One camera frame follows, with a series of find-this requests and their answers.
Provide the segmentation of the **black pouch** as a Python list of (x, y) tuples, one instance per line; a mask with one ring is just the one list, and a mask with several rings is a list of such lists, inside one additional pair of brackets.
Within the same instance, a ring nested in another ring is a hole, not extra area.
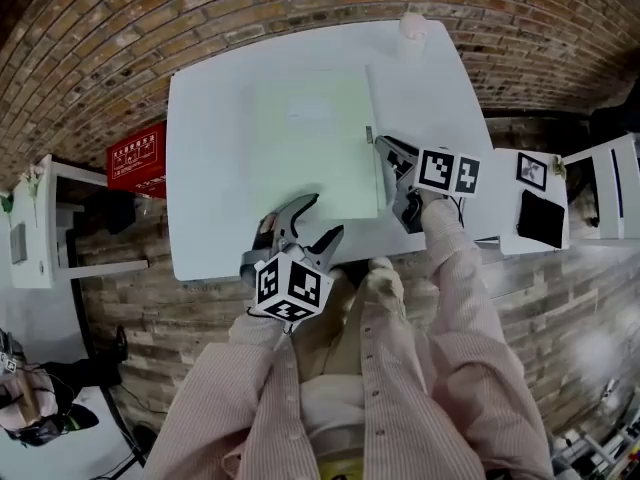
[(560, 249), (564, 217), (565, 209), (561, 205), (524, 190), (516, 230), (521, 237)]

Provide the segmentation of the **red box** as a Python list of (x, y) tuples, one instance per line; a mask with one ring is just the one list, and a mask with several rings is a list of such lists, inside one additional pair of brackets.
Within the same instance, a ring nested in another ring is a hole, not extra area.
[(150, 126), (107, 149), (107, 187), (166, 198), (166, 122)]

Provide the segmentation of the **dark bag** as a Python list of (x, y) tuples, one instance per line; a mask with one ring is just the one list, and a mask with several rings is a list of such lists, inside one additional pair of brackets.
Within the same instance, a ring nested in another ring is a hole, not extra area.
[(93, 196), (92, 208), (103, 219), (111, 235), (136, 222), (135, 195), (120, 190), (104, 190)]

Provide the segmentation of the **black picture frame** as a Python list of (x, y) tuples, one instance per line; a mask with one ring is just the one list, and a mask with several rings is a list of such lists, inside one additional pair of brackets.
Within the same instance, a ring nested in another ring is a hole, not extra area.
[(537, 190), (545, 191), (547, 165), (528, 154), (519, 152), (517, 155), (516, 179)]

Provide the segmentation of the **person's beige trousers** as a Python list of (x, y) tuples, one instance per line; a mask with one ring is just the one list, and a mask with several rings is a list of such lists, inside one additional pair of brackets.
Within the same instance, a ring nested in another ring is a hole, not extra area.
[(329, 272), (333, 285), (323, 312), (293, 332), (299, 381), (321, 375), (361, 375), (362, 303), (342, 268)]

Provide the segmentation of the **person's right white shoe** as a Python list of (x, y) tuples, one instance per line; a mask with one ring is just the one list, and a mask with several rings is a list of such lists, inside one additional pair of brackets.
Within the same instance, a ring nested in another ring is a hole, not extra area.
[(367, 286), (381, 298), (404, 300), (404, 287), (398, 272), (387, 257), (372, 258), (368, 262)]

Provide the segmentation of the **white cabinet with openings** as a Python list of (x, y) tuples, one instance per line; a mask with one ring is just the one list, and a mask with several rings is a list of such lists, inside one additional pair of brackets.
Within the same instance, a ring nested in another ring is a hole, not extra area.
[(609, 142), (565, 156), (565, 166), (590, 159), (598, 193), (599, 239), (573, 240), (598, 246), (640, 248), (640, 165), (636, 143), (628, 133)]

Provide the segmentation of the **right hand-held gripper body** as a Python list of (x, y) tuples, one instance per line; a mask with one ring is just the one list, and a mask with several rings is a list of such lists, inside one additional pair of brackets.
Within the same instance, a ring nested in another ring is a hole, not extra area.
[(419, 150), (418, 158), (414, 161), (414, 185), (411, 188), (396, 188), (392, 206), (394, 215), (407, 233), (421, 232), (421, 192), (429, 191), (451, 199), (458, 211), (459, 222), (464, 225), (463, 199), (476, 195), (479, 170), (478, 159), (444, 150)]

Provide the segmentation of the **white side table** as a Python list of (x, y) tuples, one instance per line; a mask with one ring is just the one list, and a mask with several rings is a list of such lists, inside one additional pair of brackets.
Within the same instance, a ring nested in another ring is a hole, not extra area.
[(11, 229), (16, 224), (25, 223), (27, 260), (10, 265), (12, 284), (21, 289), (51, 289), (58, 281), (123, 274), (144, 270), (149, 267), (147, 260), (125, 261), (84, 267), (65, 267), (60, 264), (58, 240), (58, 211), (67, 209), (75, 214), (84, 208), (79, 205), (64, 205), (57, 202), (57, 182), (60, 178), (87, 183), (98, 187), (107, 185), (104, 174), (70, 166), (55, 161), (50, 155), (38, 164), (45, 169), (37, 198), (38, 225), (35, 225), (34, 210), (28, 194), (23, 174), (12, 190), (14, 206), (8, 215)]

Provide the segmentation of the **pale green cloth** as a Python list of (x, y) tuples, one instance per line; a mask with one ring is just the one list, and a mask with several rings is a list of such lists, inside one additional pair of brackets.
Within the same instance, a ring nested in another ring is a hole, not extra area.
[(316, 193), (325, 220), (377, 217), (384, 202), (364, 66), (297, 70), (252, 89), (247, 158), (251, 208), (265, 214)]

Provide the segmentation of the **small white low table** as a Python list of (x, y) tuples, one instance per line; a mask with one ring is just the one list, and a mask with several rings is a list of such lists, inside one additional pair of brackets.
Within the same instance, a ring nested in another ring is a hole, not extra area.
[[(520, 165), (532, 159), (541, 165), (535, 170), (534, 185), (517, 178)], [(479, 242), (495, 241), (505, 256), (551, 252), (555, 248), (522, 237), (517, 224), (522, 193), (526, 190), (568, 208), (565, 180), (554, 173), (556, 156), (544, 152), (497, 148), (481, 165), (478, 195), (464, 204), (466, 231)]]

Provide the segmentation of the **pale artificial flower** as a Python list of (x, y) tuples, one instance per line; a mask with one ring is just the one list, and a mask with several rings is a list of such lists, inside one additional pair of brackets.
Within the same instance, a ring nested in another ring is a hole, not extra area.
[(27, 189), (29, 197), (31, 198), (33, 210), (34, 210), (34, 219), (35, 225), (38, 225), (38, 217), (37, 217), (37, 198), (39, 186), (42, 181), (42, 177), (45, 173), (45, 169), (40, 165), (32, 164), (29, 166), (27, 171), (23, 174), (23, 179), (27, 183)]

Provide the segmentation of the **person's white undershirt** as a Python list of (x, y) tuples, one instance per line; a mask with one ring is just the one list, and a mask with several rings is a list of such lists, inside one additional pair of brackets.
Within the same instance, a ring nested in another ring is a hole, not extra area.
[(361, 458), (365, 394), (361, 375), (320, 375), (300, 385), (301, 420), (316, 458)]

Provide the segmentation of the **person's pink striped shirt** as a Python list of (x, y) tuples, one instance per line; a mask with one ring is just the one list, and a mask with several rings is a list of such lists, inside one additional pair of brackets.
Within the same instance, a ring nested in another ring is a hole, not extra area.
[(293, 375), (257, 391), (211, 385), (195, 365), (182, 383), (142, 480), (553, 480), (540, 412), (507, 344), (470, 332), (416, 329), (404, 300), (367, 286), (361, 458), (319, 460)]

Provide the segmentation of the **person's left forearm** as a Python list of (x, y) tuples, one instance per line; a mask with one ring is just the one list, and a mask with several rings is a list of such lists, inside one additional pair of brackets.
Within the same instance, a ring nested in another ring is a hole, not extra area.
[(273, 374), (293, 375), (292, 342), (283, 331), (278, 320), (242, 315), (232, 324), (228, 340), (208, 345), (196, 366), (211, 385), (257, 391)]

